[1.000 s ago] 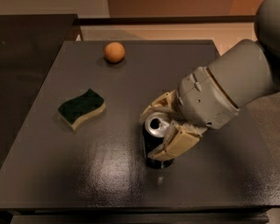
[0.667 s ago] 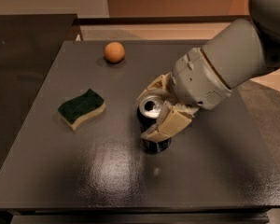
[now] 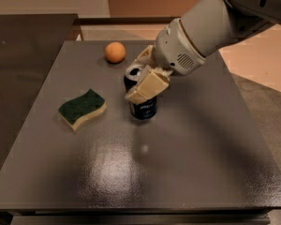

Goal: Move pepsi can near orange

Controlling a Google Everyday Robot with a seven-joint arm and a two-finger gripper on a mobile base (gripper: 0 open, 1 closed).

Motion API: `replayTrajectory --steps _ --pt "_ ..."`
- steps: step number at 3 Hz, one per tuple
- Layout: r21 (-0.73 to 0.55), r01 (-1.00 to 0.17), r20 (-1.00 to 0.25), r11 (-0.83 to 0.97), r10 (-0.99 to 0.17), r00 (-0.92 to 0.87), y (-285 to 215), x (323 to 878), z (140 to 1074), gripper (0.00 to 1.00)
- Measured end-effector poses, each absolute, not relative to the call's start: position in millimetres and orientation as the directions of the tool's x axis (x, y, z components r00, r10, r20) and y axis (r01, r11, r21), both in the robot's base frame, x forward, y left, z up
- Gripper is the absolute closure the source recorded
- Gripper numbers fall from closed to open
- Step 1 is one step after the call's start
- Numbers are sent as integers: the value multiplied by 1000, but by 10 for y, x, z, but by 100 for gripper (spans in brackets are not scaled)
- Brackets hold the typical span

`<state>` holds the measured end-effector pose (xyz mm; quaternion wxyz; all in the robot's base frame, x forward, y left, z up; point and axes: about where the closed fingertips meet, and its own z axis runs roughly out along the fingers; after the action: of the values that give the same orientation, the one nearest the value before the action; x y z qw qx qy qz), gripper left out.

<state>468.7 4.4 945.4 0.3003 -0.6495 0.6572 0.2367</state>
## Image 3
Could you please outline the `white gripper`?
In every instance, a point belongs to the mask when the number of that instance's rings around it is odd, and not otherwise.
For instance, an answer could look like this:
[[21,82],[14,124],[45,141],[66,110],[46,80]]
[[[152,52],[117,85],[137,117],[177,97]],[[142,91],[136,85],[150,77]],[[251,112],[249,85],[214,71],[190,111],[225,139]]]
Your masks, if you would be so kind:
[[186,34],[181,20],[174,19],[157,35],[155,45],[148,45],[128,66],[143,70],[137,83],[126,92],[125,99],[142,104],[168,88],[172,71],[186,76],[205,61]]

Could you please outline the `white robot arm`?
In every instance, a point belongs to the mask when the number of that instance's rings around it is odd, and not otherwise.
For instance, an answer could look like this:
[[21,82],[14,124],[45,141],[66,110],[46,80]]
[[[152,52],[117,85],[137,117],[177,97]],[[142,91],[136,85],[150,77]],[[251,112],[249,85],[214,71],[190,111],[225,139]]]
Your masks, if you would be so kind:
[[185,76],[219,49],[281,24],[281,0],[200,0],[159,32],[129,69],[139,68],[126,100],[141,104],[162,93],[170,76]]

